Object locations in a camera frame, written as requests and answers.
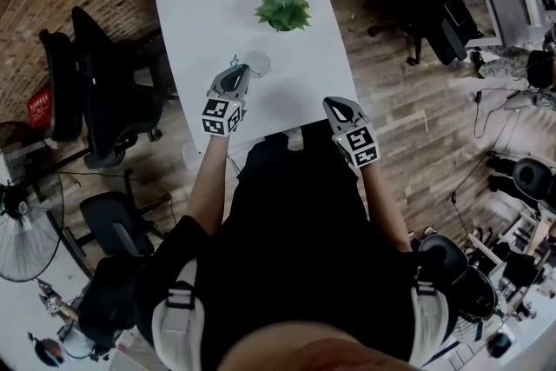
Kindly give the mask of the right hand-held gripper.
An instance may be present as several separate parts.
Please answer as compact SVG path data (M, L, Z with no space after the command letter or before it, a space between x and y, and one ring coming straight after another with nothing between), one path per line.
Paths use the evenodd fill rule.
M344 159L355 168L362 168L380 159L380 150L373 124L361 106L352 100L333 96L322 100L333 131L332 140Z

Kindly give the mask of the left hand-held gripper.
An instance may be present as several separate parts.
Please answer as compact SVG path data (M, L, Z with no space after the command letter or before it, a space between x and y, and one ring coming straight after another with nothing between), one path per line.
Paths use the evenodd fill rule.
M212 136L230 136L245 115L245 96L251 78L248 64L231 67L217 75L207 92L201 114L202 130Z

